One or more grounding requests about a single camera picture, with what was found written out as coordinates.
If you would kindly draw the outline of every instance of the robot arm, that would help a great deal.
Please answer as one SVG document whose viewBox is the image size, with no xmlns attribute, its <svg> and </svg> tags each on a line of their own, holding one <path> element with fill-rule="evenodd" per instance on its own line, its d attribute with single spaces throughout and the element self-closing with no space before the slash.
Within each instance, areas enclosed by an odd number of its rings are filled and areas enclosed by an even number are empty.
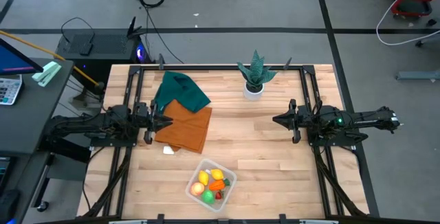
<svg viewBox="0 0 440 224">
<path fill-rule="evenodd" d="M 109 107 L 95 116 L 53 117 L 45 127 L 42 149 L 72 159 L 88 162 L 90 151 L 63 139 L 69 134 L 84 133 L 92 146 L 135 146 L 140 128 L 146 128 L 144 141 L 151 144 L 151 133 L 172 124 L 172 119 L 156 111 L 155 101 L 150 109 L 139 103 L 133 112 L 125 105 Z"/>
<path fill-rule="evenodd" d="M 296 112 L 294 99 L 290 100 L 288 112 L 272 119 L 294 131 L 294 143 L 300 141 L 298 128 L 306 128 L 309 141 L 317 146 L 324 146 L 329 142 L 334 146 L 352 146 L 368 137 L 366 134 L 356 133 L 357 128 L 375 127 L 393 133 L 400 125 L 394 111 L 388 107 L 381 107 L 376 111 L 348 113 L 336 107 L 323 106 L 319 102 L 312 111 L 306 106 L 299 106 Z"/>
</svg>

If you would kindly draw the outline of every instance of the computer monitor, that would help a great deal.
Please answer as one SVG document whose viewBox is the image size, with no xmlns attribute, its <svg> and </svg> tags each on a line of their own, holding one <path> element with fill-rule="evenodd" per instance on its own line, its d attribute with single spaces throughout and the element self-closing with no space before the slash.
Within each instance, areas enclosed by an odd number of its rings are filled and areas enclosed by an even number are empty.
<svg viewBox="0 0 440 224">
<path fill-rule="evenodd" d="M 43 68 L 0 38 L 0 76 L 43 72 Z"/>
</svg>

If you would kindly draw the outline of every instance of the white pot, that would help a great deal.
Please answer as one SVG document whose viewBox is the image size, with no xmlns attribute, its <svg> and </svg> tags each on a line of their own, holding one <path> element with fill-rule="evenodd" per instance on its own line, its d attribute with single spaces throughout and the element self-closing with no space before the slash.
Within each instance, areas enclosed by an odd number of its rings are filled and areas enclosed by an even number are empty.
<svg viewBox="0 0 440 224">
<path fill-rule="evenodd" d="M 261 91 L 259 91 L 258 93 L 252 93 L 246 87 L 246 82 L 245 82 L 245 88 L 243 90 L 243 94 L 248 100 L 255 101 L 261 98 L 261 96 L 263 95 L 263 91 L 264 91 L 264 84 L 263 87 L 261 88 Z"/>
</svg>

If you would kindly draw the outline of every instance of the black desk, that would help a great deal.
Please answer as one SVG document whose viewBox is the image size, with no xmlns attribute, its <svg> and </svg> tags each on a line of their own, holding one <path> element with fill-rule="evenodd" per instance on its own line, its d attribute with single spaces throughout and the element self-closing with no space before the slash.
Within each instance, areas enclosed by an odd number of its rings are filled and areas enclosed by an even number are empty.
<svg viewBox="0 0 440 224">
<path fill-rule="evenodd" d="M 42 58 L 32 60 L 41 66 L 51 61 Z M 50 158 L 49 152 L 35 150 L 73 68 L 73 62 L 56 62 L 62 68 L 46 87 L 38 86 L 32 79 L 32 74 L 23 75 L 25 88 L 22 89 L 17 102 L 13 106 L 0 106 L 0 154 L 16 157 L 6 190 L 16 188 L 21 192 L 15 214 L 17 223 L 23 220 Z"/>
</svg>

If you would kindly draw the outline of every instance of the succulent plant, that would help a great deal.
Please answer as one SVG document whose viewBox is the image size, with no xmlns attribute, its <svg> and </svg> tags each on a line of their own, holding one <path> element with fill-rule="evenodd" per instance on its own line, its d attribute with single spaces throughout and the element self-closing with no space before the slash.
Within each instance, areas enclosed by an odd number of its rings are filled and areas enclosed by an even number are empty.
<svg viewBox="0 0 440 224">
<path fill-rule="evenodd" d="M 260 91 L 263 83 L 269 82 L 276 75 L 276 71 L 269 71 L 270 66 L 264 67 L 264 57 L 260 57 L 256 50 L 249 69 L 243 63 L 237 65 L 246 79 L 248 89 L 252 92 Z"/>
</svg>

